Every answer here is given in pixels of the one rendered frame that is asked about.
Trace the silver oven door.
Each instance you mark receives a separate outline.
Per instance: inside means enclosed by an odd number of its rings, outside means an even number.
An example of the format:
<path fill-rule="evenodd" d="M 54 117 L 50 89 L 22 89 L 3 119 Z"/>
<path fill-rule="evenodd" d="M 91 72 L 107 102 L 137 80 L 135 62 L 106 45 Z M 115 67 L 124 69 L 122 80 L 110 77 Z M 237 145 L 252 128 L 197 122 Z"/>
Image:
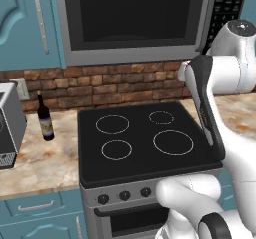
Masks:
<path fill-rule="evenodd" d="M 155 208 L 129 214 L 98 217 L 94 208 L 84 207 L 88 239 L 142 239 L 154 237 L 166 222 L 169 209 Z"/>

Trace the black hob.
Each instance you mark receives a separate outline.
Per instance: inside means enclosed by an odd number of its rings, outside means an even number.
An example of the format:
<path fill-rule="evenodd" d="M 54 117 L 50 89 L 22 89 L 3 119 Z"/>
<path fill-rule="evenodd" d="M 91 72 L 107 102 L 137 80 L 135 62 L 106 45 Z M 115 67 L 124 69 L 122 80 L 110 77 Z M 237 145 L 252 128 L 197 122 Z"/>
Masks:
<path fill-rule="evenodd" d="M 86 188 L 222 166 L 178 101 L 80 111 L 78 154 L 80 183 Z"/>

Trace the white wall socket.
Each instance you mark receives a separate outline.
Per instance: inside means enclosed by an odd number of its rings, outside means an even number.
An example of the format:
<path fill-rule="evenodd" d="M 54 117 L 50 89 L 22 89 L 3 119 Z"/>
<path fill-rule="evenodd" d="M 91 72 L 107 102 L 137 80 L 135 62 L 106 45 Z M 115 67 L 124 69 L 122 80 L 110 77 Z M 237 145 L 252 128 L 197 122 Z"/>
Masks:
<path fill-rule="evenodd" d="M 29 100 L 30 99 L 26 81 L 24 78 L 11 79 L 11 82 L 15 83 L 20 100 Z"/>

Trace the teal drawer front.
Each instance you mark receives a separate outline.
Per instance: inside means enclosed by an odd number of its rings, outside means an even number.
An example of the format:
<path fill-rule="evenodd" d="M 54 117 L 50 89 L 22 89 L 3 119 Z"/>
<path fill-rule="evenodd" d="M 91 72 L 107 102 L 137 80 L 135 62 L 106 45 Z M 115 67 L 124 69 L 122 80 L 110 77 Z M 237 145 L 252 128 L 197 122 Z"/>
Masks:
<path fill-rule="evenodd" d="M 34 206 L 40 204 L 49 203 L 51 200 L 54 200 L 54 205 L 48 208 L 34 210 L 34 211 L 18 211 L 18 206 L 22 205 L 23 207 Z M 17 199 L 9 199 L 4 201 L 5 207 L 7 208 L 9 214 L 12 217 L 18 216 L 38 216 L 52 213 L 63 207 L 63 201 L 59 193 L 50 193 L 44 195 L 35 195 L 22 197 Z"/>

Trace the teal base cupboard door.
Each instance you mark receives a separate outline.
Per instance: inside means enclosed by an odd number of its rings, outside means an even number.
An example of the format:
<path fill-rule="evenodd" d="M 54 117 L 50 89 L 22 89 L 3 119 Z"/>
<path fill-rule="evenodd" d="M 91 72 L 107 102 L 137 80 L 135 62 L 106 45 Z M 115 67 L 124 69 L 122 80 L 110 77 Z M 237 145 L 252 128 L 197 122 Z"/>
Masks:
<path fill-rule="evenodd" d="M 79 239 L 76 216 L 80 217 L 83 239 L 88 239 L 82 212 L 0 225 L 0 239 Z"/>

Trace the dark wine bottle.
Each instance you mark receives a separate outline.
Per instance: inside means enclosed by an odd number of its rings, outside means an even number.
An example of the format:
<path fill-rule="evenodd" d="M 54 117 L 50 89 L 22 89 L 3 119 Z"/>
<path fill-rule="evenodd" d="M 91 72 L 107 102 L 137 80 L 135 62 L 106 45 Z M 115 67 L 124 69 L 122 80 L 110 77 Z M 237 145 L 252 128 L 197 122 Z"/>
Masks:
<path fill-rule="evenodd" d="M 37 97 L 39 101 L 37 114 L 39 118 L 42 135 L 46 141 L 51 141 L 54 139 L 55 135 L 52 125 L 52 119 L 50 116 L 50 111 L 49 108 L 44 105 L 43 97 L 40 91 L 37 92 Z"/>

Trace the teal wall cupboard door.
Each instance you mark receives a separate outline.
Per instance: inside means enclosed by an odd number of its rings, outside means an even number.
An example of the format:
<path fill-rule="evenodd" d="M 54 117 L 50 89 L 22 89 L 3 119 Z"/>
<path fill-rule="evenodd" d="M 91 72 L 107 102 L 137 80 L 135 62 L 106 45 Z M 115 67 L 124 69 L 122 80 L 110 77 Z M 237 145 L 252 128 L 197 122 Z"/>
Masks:
<path fill-rule="evenodd" d="M 49 55 L 35 0 L 0 0 L 0 71 L 66 68 L 56 0 L 40 0 Z"/>

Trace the silver toaster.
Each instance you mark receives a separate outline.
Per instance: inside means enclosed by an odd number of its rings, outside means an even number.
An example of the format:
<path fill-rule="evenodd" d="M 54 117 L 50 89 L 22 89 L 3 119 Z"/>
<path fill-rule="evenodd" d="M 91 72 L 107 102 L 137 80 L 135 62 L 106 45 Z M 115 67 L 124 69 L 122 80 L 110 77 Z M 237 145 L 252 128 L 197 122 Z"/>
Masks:
<path fill-rule="evenodd" d="M 26 126 L 15 83 L 0 83 L 0 169 L 14 167 Z"/>

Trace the teal base cupboard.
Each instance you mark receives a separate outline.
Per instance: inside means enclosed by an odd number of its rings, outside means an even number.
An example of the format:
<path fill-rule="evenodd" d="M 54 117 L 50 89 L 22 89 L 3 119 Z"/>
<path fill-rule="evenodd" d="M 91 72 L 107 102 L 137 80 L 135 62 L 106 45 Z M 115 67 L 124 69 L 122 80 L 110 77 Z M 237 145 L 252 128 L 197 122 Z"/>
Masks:
<path fill-rule="evenodd" d="M 231 179 L 226 168 L 222 168 L 218 180 L 221 184 L 221 196 L 218 203 L 223 210 L 235 210 L 237 208 L 234 198 Z"/>

